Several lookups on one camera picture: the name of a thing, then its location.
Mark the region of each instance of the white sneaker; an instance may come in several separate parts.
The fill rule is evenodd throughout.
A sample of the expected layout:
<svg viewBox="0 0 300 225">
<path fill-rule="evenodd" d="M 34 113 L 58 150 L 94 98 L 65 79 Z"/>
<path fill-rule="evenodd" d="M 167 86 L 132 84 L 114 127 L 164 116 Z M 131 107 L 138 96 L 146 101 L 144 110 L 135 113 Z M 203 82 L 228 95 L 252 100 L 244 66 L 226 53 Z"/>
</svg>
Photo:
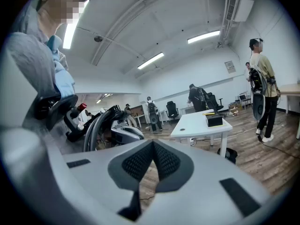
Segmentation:
<svg viewBox="0 0 300 225">
<path fill-rule="evenodd" d="M 267 137 L 263 137 L 262 142 L 263 142 L 263 143 L 267 143 L 267 142 L 269 142 L 269 141 L 272 141 L 273 138 L 274 138 L 274 135 L 271 134 L 271 136 L 268 137 L 268 138 L 267 138 Z"/>
</svg>

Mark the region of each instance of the black bag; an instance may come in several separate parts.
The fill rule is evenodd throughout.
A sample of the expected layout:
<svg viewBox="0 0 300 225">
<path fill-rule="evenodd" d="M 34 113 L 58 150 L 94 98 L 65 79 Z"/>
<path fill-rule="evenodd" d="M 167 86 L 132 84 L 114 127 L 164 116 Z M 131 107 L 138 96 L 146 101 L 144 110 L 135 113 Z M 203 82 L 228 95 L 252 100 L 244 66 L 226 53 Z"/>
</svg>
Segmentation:
<svg viewBox="0 0 300 225">
<path fill-rule="evenodd" d="M 154 103 L 148 103 L 149 113 L 155 113 L 155 105 Z"/>
<path fill-rule="evenodd" d="M 226 148 L 225 158 L 227 158 L 229 161 L 231 161 L 232 163 L 235 164 L 237 156 L 238 156 L 238 153 L 236 150 L 233 150 L 231 148 Z"/>
</svg>

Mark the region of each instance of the white ceiling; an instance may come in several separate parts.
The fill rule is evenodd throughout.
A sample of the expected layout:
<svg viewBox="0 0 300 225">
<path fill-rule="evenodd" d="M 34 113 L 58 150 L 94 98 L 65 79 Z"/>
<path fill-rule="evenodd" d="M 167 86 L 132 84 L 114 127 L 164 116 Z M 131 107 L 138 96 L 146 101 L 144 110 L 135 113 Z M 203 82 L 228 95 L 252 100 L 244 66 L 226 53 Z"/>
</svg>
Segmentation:
<svg viewBox="0 0 300 225">
<path fill-rule="evenodd" d="M 187 39 L 221 29 L 224 7 L 225 0 L 90 0 L 70 51 L 62 52 L 97 66 L 99 72 L 109 66 L 141 79 L 155 67 L 172 68 L 176 60 L 214 49 L 218 36 L 190 45 Z M 97 34 L 113 42 L 96 43 Z M 137 69 L 160 52 L 165 56 Z"/>
</svg>

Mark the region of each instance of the chair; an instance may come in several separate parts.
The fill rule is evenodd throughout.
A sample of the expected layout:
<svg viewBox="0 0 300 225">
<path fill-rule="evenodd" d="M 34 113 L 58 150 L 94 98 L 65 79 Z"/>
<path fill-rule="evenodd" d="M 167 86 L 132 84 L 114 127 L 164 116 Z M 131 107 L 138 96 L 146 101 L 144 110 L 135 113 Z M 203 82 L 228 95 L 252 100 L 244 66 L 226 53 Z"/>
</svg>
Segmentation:
<svg viewBox="0 0 300 225">
<path fill-rule="evenodd" d="M 242 104 L 242 108 L 244 102 L 245 110 L 246 110 L 246 102 L 247 102 L 247 106 L 249 107 L 249 101 L 251 102 L 251 98 L 247 95 L 247 92 L 240 93 L 239 98 L 240 98 L 240 103 Z"/>
<path fill-rule="evenodd" d="M 179 113 L 178 113 L 178 108 L 176 108 L 176 103 L 174 103 L 173 101 L 170 101 L 167 103 L 167 109 L 168 111 L 166 111 L 168 118 L 173 118 L 173 120 L 175 120 L 176 117 L 178 117 Z"/>
<path fill-rule="evenodd" d="M 220 104 L 221 104 L 221 105 L 219 105 L 216 101 L 216 96 L 215 95 L 213 95 L 211 92 L 209 92 L 207 95 L 209 97 L 209 100 L 211 101 L 211 103 L 213 104 L 214 108 L 217 111 L 221 110 L 224 107 L 224 106 L 222 106 L 222 98 L 219 99 Z"/>
</svg>

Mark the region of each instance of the desk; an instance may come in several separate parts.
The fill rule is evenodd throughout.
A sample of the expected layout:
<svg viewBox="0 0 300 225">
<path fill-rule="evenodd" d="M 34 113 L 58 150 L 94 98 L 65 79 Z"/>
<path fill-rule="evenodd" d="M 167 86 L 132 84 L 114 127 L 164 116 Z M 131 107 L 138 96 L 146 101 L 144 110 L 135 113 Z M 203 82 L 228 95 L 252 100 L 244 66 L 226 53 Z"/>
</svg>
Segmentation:
<svg viewBox="0 0 300 225">
<path fill-rule="evenodd" d="M 289 97 L 290 96 L 296 96 L 300 97 L 300 84 L 288 84 L 288 85 L 283 85 L 279 88 L 281 95 L 286 95 L 286 110 L 285 113 L 289 113 Z M 300 122 L 299 122 L 299 127 L 298 127 L 298 132 L 296 135 L 296 138 L 300 138 Z"/>
<path fill-rule="evenodd" d="M 210 136 L 210 144 L 213 145 L 213 136 L 221 134 L 221 156 L 225 157 L 227 147 L 227 135 L 232 131 L 232 126 L 223 119 L 223 125 L 219 127 L 208 127 L 205 115 L 202 113 L 210 113 L 213 110 L 195 112 L 185 114 L 181 117 L 176 127 L 171 133 L 171 137 L 180 142 L 181 138 L 187 138 L 187 143 L 190 143 L 190 138 Z"/>
<path fill-rule="evenodd" d="M 158 111 L 158 114 L 160 116 L 161 124 L 163 125 L 164 124 L 163 115 L 165 115 L 165 110 Z"/>
<path fill-rule="evenodd" d="M 134 119 L 137 118 L 137 120 L 139 121 L 140 128 L 142 127 L 141 126 L 141 121 L 140 121 L 140 117 L 142 117 L 142 116 L 145 116 L 145 114 L 133 117 Z"/>
<path fill-rule="evenodd" d="M 180 110 L 181 110 L 182 115 L 195 112 L 194 106 L 186 106 L 186 107 L 181 108 Z"/>
</svg>

